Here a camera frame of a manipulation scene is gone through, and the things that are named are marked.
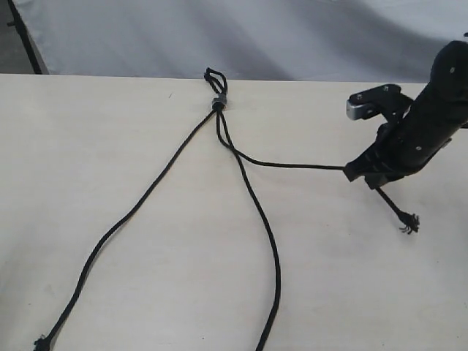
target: white backdrop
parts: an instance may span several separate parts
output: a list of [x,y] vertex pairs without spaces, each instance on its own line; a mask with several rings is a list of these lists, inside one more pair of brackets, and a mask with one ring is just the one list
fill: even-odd
[[53,74],[424,82],[466,0],[15,0]]

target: gray fabric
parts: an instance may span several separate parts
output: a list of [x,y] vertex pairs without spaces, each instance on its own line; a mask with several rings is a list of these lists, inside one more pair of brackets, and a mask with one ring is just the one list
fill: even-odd
[[16,0],[63,75],[427,81],[467,0]]

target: floor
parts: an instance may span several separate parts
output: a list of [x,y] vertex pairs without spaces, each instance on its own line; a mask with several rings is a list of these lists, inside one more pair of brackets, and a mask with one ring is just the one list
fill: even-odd
[[15,27],[8,27],[12,14],[7,0],[0,0],[0,73],[32,74],[31,64]]

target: white table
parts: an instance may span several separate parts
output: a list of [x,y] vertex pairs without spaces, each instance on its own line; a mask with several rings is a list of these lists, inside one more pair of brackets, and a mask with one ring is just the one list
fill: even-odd
[[[229,83],[235,144],[261,160],[344,165],[383,121],[344,113],[372,84]],[[0,75],[2,350],[50,331],[89,252],[213,95],[202,80]],[[467,147],[460,131],[385,187],[420,215],[417,235],[363,180],[246,166],[282,261],[267,350],[466,349]],[[253,350],[272,298],[265,230],[211,121],[100,255],[54,350]]]

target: white cloth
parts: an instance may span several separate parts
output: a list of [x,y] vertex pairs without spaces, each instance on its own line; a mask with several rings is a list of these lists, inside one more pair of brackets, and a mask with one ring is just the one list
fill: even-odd
[[53,74],[424,82],[466,0],[15,0]]

